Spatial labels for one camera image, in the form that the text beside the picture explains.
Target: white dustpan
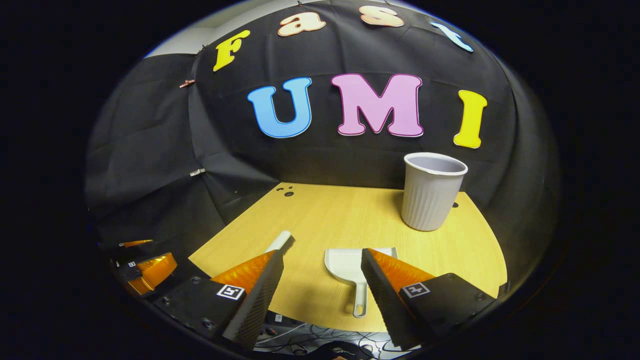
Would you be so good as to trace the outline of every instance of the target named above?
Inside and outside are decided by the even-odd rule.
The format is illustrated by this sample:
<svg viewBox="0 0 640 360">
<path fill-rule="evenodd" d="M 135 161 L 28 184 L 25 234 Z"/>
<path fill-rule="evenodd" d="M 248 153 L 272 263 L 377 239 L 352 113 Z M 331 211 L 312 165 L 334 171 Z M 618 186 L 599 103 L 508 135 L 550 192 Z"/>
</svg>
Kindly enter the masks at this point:
<svg viewBox="0 0 640 360">
<path fill-rule="evenodd" d="M 374 249 L 383 254 L 398 258 L 395 247 Z M 327 249 L 324 252 L 324 265 L 338 281 L 356 287 L 356 301 L 353 304 L 353 316 L 362 318 L 367 314 L 367 279 L 360 263 L 362 249 Z"/>
</svg>

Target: wire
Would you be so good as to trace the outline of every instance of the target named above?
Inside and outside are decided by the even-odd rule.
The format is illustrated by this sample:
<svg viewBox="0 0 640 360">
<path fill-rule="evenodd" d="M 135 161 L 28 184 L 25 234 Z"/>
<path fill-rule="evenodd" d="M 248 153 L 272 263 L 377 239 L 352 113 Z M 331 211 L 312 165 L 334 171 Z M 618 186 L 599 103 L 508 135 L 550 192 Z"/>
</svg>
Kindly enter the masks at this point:
<svg viewBox="0 0 640 360">
<path fill-rule="evenodd" d="M 391 341 L 391 339 L 387 340 L 387 342 L 382 345 L 382 350 L 384 351 L 388 351 L 388 352 L 412 352 L 412 351 L 416 351 L 418 350 L 418 348 L 412 348 L 413 350 L 409 349 L 409 350 L 387 350 L 385 349 L 385 346 L 387 346 L 387 344 Z"/>
<path fill-rule="evenodd" d="M 295 328 L 293 328 L 293 329 L 291 329 L 291 330 L 289 330 L 289 331 L 287 331 L 287 332 L 285 332 L 285 333 L 283 333 L 283 334 L 280 334 L 280 335 L 278 335 L 278 336 L 276 336 L 276 337 L 274 337 L 274 338 L 268 339 L 268 340 L 261 341 L 260 343 L 265 343 L 265 342 L 270 341 L 270 340 L 273 340 L 273 339 L 275 339 L 275 338 L 277 338 L 277 337 L 280 337 L 280 336 L 283 336 L 283 335 L 285 335 L 285 334 L 288 334 L 288 333 L 290 333 L 291 331 L 293 331 L 293 330 L 295 330 L 295 329 L 298 329 L 298 328 L 300 328 L 300 327 L 301 327 L 301 326 L 303 326 L 303 325 L 306 325 L 306 324 L 305 324 L 305 323 L 303 323 L 302 325 L 299 325 L 299 326 L 297 326 L 297 327 L 295 327 Z M 283 348 L 285 348 L 285 347 L 291 347 L 291 346 L 293 346 L 293 345 L 300 345 L 300 344 L 302 344 L 302 343 L 306 343 L 306 342 L 314 341 L 314 340 L 321 340 L 321 341 L 323 341 L 323 342 L 324 342 L 324 341 L 327 341 L 327 343 L 330 343 L 331 341 L 335 341 L 336 339 L 341 339 L 341 340 L 344 340 L 344 341 L 354 341 L 354 340 L 357 340 L 357 339 L 346 339 L 346 338 L 349 338 L 349 337 L 351 337 L 351 336 L 359 336 L 359 337 L 360 337 L 360 339 L 358 340 L 358 348 L 360 348 L 360 347 L 361 347 L 361 346 L 360 346 L 360 344 L 362 343 L 362 340 L 367 339 L 367 340 L 369 340 L 369 341 L 373 342 L 373 344 L 375 345 L 375 347 L 376 347 L 376 348 L 377 348 L 377 350 L 378 350 L 378 356 L 380 356 L 380 352 L 381 352 L 382 350 L 384 350 L 384 346 L 385 346 L 389 341 L 391 341 L 390 339 L 389 339 L 389 340 L 386 340 L 385 344 L 382 346 L 382 349 L 381 349 L 381 348 L 378 346 L 378 343 L 381 343 L 381 342 L 383 342 L 383 341 L 385 341 L 385 340 L 375 341 L 375 340 L 370 339 L 370 337 L 369 337 L 369 336 L 372 336 L 372 334 L 373 334 L 373 335 L 378 334 L 377 332 L 368 332 L 366 335 L 363 335 L 362 333 L 357 332 L 357 331 L 350 331 L 350 332 L 349 332 L 349 331 L 345 331 L 345 330 L 331 329 L 331 328 L 328 328 L 328 327 L 327 327 L 327 328 L 322 328 L 322 327 L 317 326 L 317 325 L 314 325 L 314 324 L 311 324 L 311 325 L 309 326 L 308 331 L 309 331 L 309 333 L 306 333 L 306 334 L 299 334 L 299 335 L 292 336 L 291 338 L 289 338 L 289 340 L 287 341 L 287 343 L 286 343 L 286 344 L 282 344 L 282 345 L 269 345 L 269 346 L 265 346 L 265 347 L 258 347 L 258 346 L 256 346 L 255 348 L 275 348 L 275 349 L 273 349 L 273 350 L 268 350 L 268 351 L 267 351 L 267 352 L 269 352 L 269 353 L 273 353 L 273 352 L 278 352 L 278 351 L 282 350 L 282 349 L 283 349 Z M 309 338 L 309 339 L 304 339 L 304 340 L 301 340 L 301 341 L 294 341 L 295 339 L 300 338 L 301 336 L 311 336 L 311 338 Z"/>
<path fill-rule="evenodd" d="M 278 336 L 274 336 L 274 337 L 269 338 L 269 339 L 266 339 L 266 340 L 258 341 L 258 342 L 257 342 L 257 343 L 255 343 L 255 344 L 256 344 L 256 345 L 258 345 L 258 344 L 261 344 L 261 343 L 266 343 L 266 342 L 271 341 L 271 340 L 273 340 L 273 339 L 277 339 L 277 338 L 279 338 L 279 337 L 281 337 L 281 336 L 283 336 L 283 335 L 289 334 L 290 332 L 292 332 L 293 330 L 297 329 L 298 327 L 304 326 L 304 325 L 306 325 L 306 324 L 307 324 L 307 323 L 302 323 L 301 325 L 298 325 L 298 326 L 294 327 L 293 329 L 291 329 L 291 330 L 289 330 L 289 331 L 287 331 L 287 332 L 283 332 L 283 333 L 281 333 L 281 334 L 280 334 L 280 335 L 278 335 Z"/>
</svg>

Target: letter m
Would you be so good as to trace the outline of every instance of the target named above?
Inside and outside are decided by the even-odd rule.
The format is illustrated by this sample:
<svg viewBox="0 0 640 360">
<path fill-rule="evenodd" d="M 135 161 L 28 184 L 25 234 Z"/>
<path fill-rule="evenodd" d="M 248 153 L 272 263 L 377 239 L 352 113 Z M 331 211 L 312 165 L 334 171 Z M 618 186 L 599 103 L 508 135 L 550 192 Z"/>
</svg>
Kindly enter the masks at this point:
<svg viewBox="0 0 640 360">
<path fill-rule="evenodd" d="M 371 85 L 360 74 L 342 74 L 331 79 L 340 89 L 342 97 L 342 135 L 364 134 L 366 127 L 360 123 L 358 111 L 362 112 L 374 133 L 382 131 L 391 110 L 394 111 L 389 133 L 396 136 L 416 137 L 424 130 L 418 120 L 418 88 L 422 80 L 417 76 L 395 74 L 391 76 L 382 96 L 378 96 Z"/>
</svg>

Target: blue letter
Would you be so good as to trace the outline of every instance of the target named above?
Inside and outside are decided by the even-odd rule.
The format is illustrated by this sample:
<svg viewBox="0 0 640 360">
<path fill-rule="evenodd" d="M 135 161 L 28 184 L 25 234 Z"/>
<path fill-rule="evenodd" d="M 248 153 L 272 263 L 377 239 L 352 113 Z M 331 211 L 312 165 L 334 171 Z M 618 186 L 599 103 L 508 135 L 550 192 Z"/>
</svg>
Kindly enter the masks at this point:
<svg viewBox="0 0 640 360">
<path fill-rule="evenodd" d="M 460 41 L 460 35 L 454 33 L 453 31 L 449 30 L 448 27 L 442 25 L 442 24 L 436 24 L 435 22 L 432 22 L 431 25 L 435 26 L 436 28 L 442 30 L 442 32 L 447 35 L 447 37 L 449 38 L 449 40 L 453 41 L 456 45 L 460 46 L 461 48 L 463 48 L 464 50 L 467 50 L 470 53 L 473 53 L 474 50 L 467 44 L 463 43 L 462 41 Z"/>
<path fill-rule="evenodd" d="M 246 98 L 253 103 L 260 130 L 272 138 L 290 138 L 307 130 L 311 124 L 311 105 L 309 105 L 307 93 L 309 85 L 311 85 L 310 78 L 295 78 L 282 84 L 282 88 L 291 93 L 293 108 L 296 112 L 295 119 L 290 122 L 280 122 L 276 117 L 272 98 L 276 88 L 265 86 L 250 92 Z"/>
</svg>

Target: white plastic cup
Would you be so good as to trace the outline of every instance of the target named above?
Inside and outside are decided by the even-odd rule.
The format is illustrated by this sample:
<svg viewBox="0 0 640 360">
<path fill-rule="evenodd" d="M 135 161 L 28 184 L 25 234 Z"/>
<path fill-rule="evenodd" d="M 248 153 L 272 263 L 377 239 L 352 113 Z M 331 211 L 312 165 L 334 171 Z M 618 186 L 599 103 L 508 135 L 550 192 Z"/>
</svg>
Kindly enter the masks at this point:
<svg viewBox="0 0 640 360">
<path fill-rule="evenodd" d="M 402 219 L 416 230 L 438 229 L 453 207 L 468 167 L 434 152 L 407 154 L 404 163 Z"/>
</svg>

